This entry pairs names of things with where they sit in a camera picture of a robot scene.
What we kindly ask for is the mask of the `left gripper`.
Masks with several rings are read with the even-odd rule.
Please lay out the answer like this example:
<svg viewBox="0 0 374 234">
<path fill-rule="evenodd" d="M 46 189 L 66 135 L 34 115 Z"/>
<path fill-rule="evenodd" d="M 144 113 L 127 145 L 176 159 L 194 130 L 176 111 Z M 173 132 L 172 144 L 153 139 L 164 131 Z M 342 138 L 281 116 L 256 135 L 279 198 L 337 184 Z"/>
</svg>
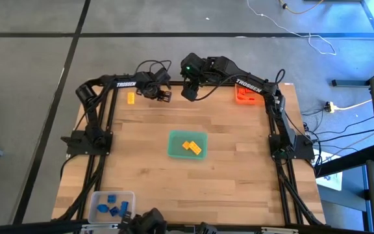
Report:
<svg viewBox="0 0 374 234">
<path fill-rule="evenodd" d="M 171 101 L 171 92 L 161 89 L 162 84 L 155 81 L 148 81 L 137 84 L 137 94 L 149 99 L 156 99 L 169 103 Z"/>
</svg>

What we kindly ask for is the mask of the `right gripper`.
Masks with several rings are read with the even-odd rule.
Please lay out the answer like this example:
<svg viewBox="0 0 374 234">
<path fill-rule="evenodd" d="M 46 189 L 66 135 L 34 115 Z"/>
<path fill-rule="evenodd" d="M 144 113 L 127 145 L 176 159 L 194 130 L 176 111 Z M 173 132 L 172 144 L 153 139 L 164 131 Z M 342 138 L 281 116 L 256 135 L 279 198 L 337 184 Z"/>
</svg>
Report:
<svg viewBox="0 0 374 234">
<path fill-rule="evenodd" d="M 201 58 L 195 53 L 189 53 L 181 61 L 181 76 L 183 86 L 204 86 L 215 83 L 213 73 L 210 71 L 215 57 Z"/>
</svg>

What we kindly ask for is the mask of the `orange translucent plastic bin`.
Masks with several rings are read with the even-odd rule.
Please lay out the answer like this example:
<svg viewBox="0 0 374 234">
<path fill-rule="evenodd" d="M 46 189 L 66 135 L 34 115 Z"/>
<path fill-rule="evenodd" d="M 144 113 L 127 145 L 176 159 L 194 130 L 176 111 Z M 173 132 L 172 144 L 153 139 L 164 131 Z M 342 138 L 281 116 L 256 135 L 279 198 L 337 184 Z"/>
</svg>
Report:
<svg viewBox="0 0 374 234">
<path fill-rule="evenodd" d="M 237 100 L 237 98 L 236 98 L 237 88 L 244 88 L 245 89 L 245 95 L 246 95 L 245 100 Z M 260 102 L 260 96 L 257 93 L 253 92 L 252 90 L 250 90 L 248 88 L 237 85 L 237 84 L 235 85 L 235 95 L 234 96 L 235 96 L 236 103 L 239 104 L 239 105 L 256 105 Z"/>
</svg>

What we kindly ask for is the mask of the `green translucent plastic bin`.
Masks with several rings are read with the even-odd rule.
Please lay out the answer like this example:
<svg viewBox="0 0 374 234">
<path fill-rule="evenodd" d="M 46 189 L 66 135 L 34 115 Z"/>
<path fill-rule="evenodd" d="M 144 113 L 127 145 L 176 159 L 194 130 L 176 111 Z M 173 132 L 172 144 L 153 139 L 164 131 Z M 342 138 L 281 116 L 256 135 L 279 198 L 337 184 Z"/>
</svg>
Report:
<svg viewBox="0 0 374 234">
<path fill-rule="evenodd" d="M 184 149 L 182 144 L 194 141 L 201 149 L 201 153 L 196 155 L 192 150 Z M 168 156 L 177 159 L 197 159 L 201 160 L 207 156 L 208 135 L 197 131 L 172 130 L 169 132 Z"/>
</svg>

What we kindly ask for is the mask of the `clear plastic bin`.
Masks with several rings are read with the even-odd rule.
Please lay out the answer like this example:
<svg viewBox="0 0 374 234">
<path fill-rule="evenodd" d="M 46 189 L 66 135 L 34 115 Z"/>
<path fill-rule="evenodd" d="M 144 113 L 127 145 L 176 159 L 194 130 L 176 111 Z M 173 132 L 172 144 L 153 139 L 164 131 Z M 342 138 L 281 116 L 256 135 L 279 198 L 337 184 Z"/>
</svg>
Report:
<svg viewBox="0 0 374 234">
<path fill-rule="evenodd" d="M 108 203 L 108 195 L 116 195 L 115 203 Z M 136 196 L 132 191 L 96 191 L 92 194 L 89 206 L 88 221 L 91 224 L 112 224 L 120 223 L 122 217 L 119 215 L 111 216 L 109 211 L 107 213 L 100 213 L 97 210 L 99 204 L 106 204 L 109 207 L 109 210 L 113 207 L 117 207 L 120 210 L 121 202 L 129 202 L 128 210 L 134 216 L 135 207 L 136 207 Z"/>
</svg>

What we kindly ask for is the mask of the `black stand foot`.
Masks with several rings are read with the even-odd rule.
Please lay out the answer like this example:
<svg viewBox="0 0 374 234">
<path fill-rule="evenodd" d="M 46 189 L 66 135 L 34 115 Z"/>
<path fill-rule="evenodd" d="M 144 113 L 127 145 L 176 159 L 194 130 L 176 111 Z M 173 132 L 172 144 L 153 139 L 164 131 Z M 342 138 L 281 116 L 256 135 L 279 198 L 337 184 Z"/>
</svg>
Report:
<svg viewBox="0 0 374 234">
<path fill-rule="evenodd" d="M 368 87 L 368 80 L 332 80 L 331 85 L 334 87 Z"/>
</svg>

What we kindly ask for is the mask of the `white paper sheet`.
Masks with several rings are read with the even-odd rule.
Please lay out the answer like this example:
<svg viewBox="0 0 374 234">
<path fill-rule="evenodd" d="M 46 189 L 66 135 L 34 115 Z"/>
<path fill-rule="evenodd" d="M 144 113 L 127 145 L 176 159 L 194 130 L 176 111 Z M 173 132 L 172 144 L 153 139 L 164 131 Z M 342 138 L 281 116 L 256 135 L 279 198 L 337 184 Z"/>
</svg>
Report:
<svg viewBox="0 0 374 234">
<path fill-rule="evenodd" d="M 340 158 L 339 155 L 333 155 L 327 152 L 322 152 L 321 156 L 322 156 L 324 163 Z M 319 177 L 316 179 L 316 183 L 317 185 L 321 185 L 323 187 L 327 187 L 332 190 L 341 191 L 342 190 L 342 177 L 343 177 L 343 173 L 338 172 L 336 174 Z"/>
</svg>

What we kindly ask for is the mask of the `black floor beam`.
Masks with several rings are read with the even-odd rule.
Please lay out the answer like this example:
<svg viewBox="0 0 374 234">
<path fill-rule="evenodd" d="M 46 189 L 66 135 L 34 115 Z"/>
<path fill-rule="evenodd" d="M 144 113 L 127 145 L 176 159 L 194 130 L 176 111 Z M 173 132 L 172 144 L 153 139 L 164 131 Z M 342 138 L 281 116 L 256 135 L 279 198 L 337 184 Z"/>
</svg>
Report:
<svg viewBox="0 0 374 234">
<path fill-rule="evenodd" d="M 364 148 L 360 151 L 315 166 L 316 178 L 362 166 L 367 161 L 374 161 L 374 146 Z"/>
</svg>

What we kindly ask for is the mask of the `silver frame bracket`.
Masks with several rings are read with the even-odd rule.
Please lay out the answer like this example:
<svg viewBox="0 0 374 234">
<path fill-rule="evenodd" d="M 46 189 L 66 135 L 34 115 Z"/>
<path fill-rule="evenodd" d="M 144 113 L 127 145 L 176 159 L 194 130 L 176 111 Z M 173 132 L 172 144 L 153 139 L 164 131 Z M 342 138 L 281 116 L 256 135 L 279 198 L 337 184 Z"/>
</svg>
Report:
<svg viewBox="0 0 374 234">
<path fill-rule="evenodd" d="M 262 227 L 262 234 L 299 234 L 297 229 L 288 229 L 283 227 Z"/>
<path fill-rule="evenodd" d="M 119 229 L 119 224 L 85 224 L 81 231 L 95 231 L 98 229 Z"/>
</svg>

